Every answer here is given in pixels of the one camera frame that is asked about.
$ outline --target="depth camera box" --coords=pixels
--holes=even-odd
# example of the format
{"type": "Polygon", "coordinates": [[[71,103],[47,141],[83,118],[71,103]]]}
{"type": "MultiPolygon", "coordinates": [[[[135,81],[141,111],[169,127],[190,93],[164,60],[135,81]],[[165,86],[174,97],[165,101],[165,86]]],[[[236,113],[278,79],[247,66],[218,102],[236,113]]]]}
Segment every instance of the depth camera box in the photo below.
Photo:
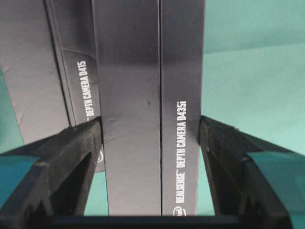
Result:
{"type": "Polygon", "coordinates": [[[92,8],[109,214],[160,215],[159,1],[92,8]]]}
{"type": "Polygon", "coordinates": [[[161,0],[162,209],[197,214],[204,0],[161,0]]]}
{"type": "Polygon", "coordinates": [[[101,116],[91,0],[46,0],[46,8],[70,123],[79,125],[101,116]]]}
{"type": "Polygon", "coordinates": [[[42,0],[2,1],[0,68],[24,144],[69,126],[42,0]]]}

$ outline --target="scuff mark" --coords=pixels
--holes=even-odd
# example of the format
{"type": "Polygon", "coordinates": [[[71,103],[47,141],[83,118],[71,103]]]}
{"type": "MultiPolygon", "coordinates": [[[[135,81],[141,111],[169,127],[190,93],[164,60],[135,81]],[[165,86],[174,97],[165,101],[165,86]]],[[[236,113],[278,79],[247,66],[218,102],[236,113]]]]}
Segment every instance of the scuff mark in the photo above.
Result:
{"type": "Polygon", "coordinates": [[[68,49],[61,49],[62,52],[70,52],[70,53],[75,53],[75,54],[80,54],[80,55],[83,55],[83,56],[87,56],[91,59],[93,59],[95,61],[95,58],[93,58],[92,56],[90,56],[89,54],[87,53],[83,53],[83,52],[80,52],[80,51],[76,51],[76,50],[68,50],[68,49]]]}
{"type": "Polygon", "coordinates": [[[123,122],[121,122],[121,121],[117,121],[117,122],[115,122],[113,125],[112,125],[112,127],[117,127],[117,126],[119,126],[120,124],[122,124],[123,122]]]}
{"type": "Polygon", "coordinates": [[[22,121],[23,121],[23,117],[24,117],[24,114],[25,112],[27,111],[27,109],[29,108],[29,106],[37,99],[37,97],[33,97],[29,102],[28,104],[25,106],[25,108],[23,109],[23,111],[21,112],[21,117],[20,117],[20,120],[18,121],[18,125],[20,126],[22,121]]]}
{"type": "Polygon", "coordinates": [[[106,138],[106,143],[112,142],[113,140],[115,140],[118,137],[119,137],[118,135],[115,135],[113,137],[106,138]]]}
{"type": "Polygon", "coordinates": [[[2,73],[5,74],[10,68],[12,68],[13,66],[15,66],[16,64],[18,64],[20,61],[28,58],[30,55],[24,56],[24,57],[20,57],[17,60],[14,61],[14,63],[12,63],[10,66],[6,67],[5,69],[2,69],[2,73]]]}

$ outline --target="intel logo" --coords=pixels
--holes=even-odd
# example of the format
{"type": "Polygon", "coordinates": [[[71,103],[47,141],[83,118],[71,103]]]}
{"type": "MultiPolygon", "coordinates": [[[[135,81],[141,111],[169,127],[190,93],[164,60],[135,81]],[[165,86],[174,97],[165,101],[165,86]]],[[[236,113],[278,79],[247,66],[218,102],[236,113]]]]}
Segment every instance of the intel logo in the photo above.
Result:
{"type": "Polygon", "coordinates": [[[176,206],[173,209],[173,216],[186,216],[186,211],[184,208],[182,208],[180,206],[176,206]]]}

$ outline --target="cardboard box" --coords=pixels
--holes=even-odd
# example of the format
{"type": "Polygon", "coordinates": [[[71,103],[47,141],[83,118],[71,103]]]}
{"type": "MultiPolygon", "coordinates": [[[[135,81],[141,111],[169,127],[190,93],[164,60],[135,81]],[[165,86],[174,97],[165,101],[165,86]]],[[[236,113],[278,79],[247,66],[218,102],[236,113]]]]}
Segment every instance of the cardboard box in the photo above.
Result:
{"type": "Polygon", "coordinates": [[[160,215],[159,1],[92,7],[109,214],[160,215]]]}
{"type": "Polygon", "coordinates": [[[41,0],[3,1],[0,68],[25,144],[69,126],[48,19],[41,0]]]}
{"type": "Polygon", "coordinates": [[[197,214],[204,0],[161,0],[162,213],[197,214]]]}
{"type": "Polygon", "coordinates": [[[47,0],[70,122],[101,115],[90,0],[47,0]]]}

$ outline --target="box spine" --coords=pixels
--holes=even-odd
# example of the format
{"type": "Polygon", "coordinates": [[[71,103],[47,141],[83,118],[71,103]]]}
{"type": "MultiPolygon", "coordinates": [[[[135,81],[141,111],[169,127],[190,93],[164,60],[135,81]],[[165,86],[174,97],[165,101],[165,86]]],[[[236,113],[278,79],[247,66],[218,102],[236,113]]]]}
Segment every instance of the box spine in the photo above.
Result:
{"type": "Polygon", "coordinates": [[[162,211],[197,214],[203,0],[161,0],[162,211]]]}
{"type": "Polygon", "coordinates": [[[90,0],[46,0],[71,125],[101,115],[90,0]]]}
{"type": "Polygon", "coordinates": [[[92,7],[109,214],[160,215],[159,1],[92,7]]]}

